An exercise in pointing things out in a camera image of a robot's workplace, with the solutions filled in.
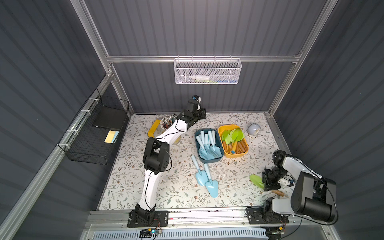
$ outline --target black wire basket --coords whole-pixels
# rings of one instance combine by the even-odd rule
[[[114,143],[106,143],[104,140],[109,133],[108,128],[94,126],[94,121],[102,109],[113,109],[113,111],[124,111],[125,119]],[[85,112],[77,128],[72,131],[67,144],[60,148],[72,161],[89,162],[95,164],[113,164],[119,151],[121,141],[124,137],[129,118],[127,116],[128,103],[125,100],[108,96],[99,96],[94,100],[89,111]]]

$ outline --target wooden handle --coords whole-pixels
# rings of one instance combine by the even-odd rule
[[[241,153],[245,152],[243,146],[241,145],[241,142],[238,142],[238,144],[237,144],[237,148],[239,148],[239,150],[240,150]]]
[[[223,147],[224,147],[224,151],[225,151],[225,152],[228,152],[228,147],[227,147],[227,145],[225,144],[225,141],[223,141]]]
[[[238,143],[238,145],[241,145],[241,147],[245,150],[245,146],[244,146],[244,144],[243,144],[242,141],[240,141],[240,142]]]
[[[244,139],[241,140],[241,143],[243,144],[244,149],[248,150],[248,145],[245,143]]]
[[[275,194],[277,194],[277,195],[279,195],[281,197],[285,196],[285,194],[282,191],[279,191],[279,190],[272,190],[271,192],[273,192],[273,193],[275,193]]]
[[[237,142],[235,141],[235,142],[233,143],[232,150],[231,150],[232,154],[235,154],[235,153],[236,153],[236,147],[237,147]]]

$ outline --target floral tablecloth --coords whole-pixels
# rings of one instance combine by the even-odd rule
[[[148,139],[148,131],[160,115],[133,115],[125,133],[118,157],[112,168],[99,210],[133,209],[138,203],[144,185],[142,157]],[[261,131],[257,138],[248,137],[248,126],[258,123]],[[236,124],[244,132],[249,152],[241,157],[223,157],[219,162],[209,164],[212,179],[218,181],[219,196],[212,198],[207,189],[197,184],[196,168],[191,155],[197,156],[194,134],[203,128],[218,129],[225,124]],[[253,185],[249,175],[261,176],[265,167],[273,166],[272,153],[277,149],[276,141],[263,113],[207,114],[199,120],[181,140],[170,149],[172,169],[164,172],[157,190],[156,208],[200,208],[236,207],[261,205],[271,192],[264,192]],[[283,192],[290,195],[292,189]]]

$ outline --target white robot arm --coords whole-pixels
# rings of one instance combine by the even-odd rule
[[[147,140],[143,156],[145,168],[143,193],[135,209],[129,213],[129,218],[133,222],[143,226],[150,226],[153,223],[160,176],[172,168],[172,160],[168,168],[170,146],[198,120],[207,118],[200,101],[201,98],[194,95],[188,101],[187,108],[176,117],[176,121],[169,129],[156,138],[150,137]]]

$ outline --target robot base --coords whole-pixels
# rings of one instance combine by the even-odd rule
[[[272,211],[273,198],[268,198],[262,207],[247,208],[245,210],[249,224],[289,223],[288,217]]]
[[[132,210],[129,213],[129,220],[127,223],[127,227],[157,227],[158,222],[156,220],[153,220],[152,224],[148,224],[145,221],[141,220],[141,218],[135,214],[135,210]],[[166,227],[168,225],[168,211],[155,211],[155,217],[160,221],[161,227]]]

